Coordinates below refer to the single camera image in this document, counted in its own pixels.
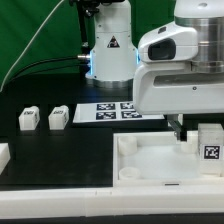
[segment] white box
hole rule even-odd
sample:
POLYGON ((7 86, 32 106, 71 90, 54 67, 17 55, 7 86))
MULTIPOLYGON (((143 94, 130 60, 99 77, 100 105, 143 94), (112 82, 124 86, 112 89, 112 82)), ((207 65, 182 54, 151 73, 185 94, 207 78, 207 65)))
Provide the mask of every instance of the white box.
POLYGON ((69 120, 67 106, 55 107, 48 117, 50 130, 63 130, 69 120))
POLYGON ((25 108, 19 116, 21 131, 35 130, 40 121, 39 108, 36 106, 25 108))
POLYGON ((199 124, 200 172, 220 176, 223 166, 224 132, 221 124, 199 124))
POLYGON ((0 175, 10 160, 9 146, 7 143, 0 144, 0 175))

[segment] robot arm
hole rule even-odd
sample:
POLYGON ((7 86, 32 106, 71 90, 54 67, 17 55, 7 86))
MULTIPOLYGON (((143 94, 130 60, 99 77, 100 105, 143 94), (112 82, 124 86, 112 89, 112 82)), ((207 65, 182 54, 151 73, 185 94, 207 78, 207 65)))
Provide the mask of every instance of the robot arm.
POLYGON ((175 21, 144 35, 133 101, 140 114, 223 113, 223 0, 177 0, 175 21))
POLYGON ((82 5, 86 17, 93 17, 96 13, 99 12, 97 7, 100 4, 112 4, 124 1, 125 0, 69 0, 69 4, 73 6, 74 3, 78 2, 80 5, 82 5))

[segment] black table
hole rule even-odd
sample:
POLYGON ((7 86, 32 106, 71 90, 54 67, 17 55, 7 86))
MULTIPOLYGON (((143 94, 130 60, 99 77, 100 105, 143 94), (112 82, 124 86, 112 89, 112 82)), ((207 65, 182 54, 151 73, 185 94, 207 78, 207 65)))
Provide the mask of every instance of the black table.
MULTIPOLYGON (((169 130, 165 120, 72 123, 77 103, 132 101, 132 89, 108 90, 87 86, 79 74, 35 75, 9 83, 0 94, 0 143, 9 143, 11 160, 0 176, 0 190, 111 187, 113 134, 169 130), (38 106, 41 121, 35 131, 21 132, 18 117, 25 107, 38 106), (67 105, 70 120, 64 131, 50 131, 48 116, 67 105)), ((224 123, 222 114, 188 115, 185 126, 224 123)), ((163 215, 67 218, 0 223, 222 223, 223 215, 163 215)))

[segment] white robot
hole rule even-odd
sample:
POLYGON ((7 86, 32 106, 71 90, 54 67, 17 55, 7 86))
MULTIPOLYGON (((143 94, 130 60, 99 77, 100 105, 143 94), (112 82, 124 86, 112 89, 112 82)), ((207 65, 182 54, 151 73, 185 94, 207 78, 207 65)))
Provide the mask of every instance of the white robot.
POLYGON ((224 112, 223 0, 177 0, 175 21, 143 36, 133 100, 140 114, 224 112))
POLYGON ((94 15, 96 42, 86 78, 98 87, 122 88, 132 85, 138 63, 132 44, 131 5, 128 0, 108 2, 101 3, 94 15))

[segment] green wall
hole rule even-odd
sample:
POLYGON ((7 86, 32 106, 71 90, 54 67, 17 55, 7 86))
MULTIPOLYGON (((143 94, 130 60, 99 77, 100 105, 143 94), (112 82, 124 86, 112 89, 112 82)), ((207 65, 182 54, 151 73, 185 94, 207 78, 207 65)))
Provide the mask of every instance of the green wall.
MULTIPOLYGON (((0 0, 0 83, 59 0, 0 0)), ((175 0, 130 0, 133 16, 133 43, 156 27, 173 20, 175 0)), ((92 22, 87 22, 90 44, 94 44, 92 22)), ((53 15, 23 57, 18 69, 41 59, 80 53, 80 33, 76 8, 68 0, 53 15)), ((74 68, 60 70, 74 73, 74 68)))

